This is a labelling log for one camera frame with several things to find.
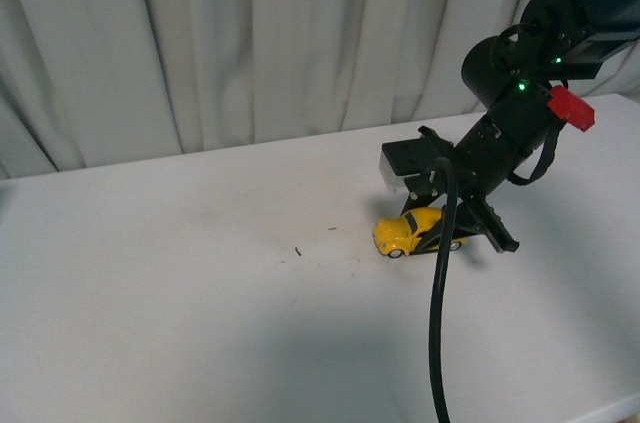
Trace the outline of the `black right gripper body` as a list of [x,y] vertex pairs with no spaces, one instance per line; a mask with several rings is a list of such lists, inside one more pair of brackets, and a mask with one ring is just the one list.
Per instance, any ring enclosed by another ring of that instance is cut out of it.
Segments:
[[496,251],[514,252],[519,243],[506,230],[486,197],[514,174],[530,156],[530,140],[497,126],[475,126],[456,145],[427,127],[421,136],[434,144],[439,156],[418,175],[405,179],[409,197],[404,209],[427,207],[447,192],[446,173],[437,165],[446,160],[457,180],[458,197]]

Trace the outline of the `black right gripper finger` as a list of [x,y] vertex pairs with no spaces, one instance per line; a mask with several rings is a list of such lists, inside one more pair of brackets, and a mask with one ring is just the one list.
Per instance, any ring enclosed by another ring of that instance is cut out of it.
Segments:
[[[413,217],[418,225],[414,254],[437,253],[444,231],[444,217],[447,206],[441,208],[420,207],[413,210]],[[455,226],[451,237],[450,250],[457,251],[468,243],[468,240],[481,233],[466,207],[461,204],[457,208]]]

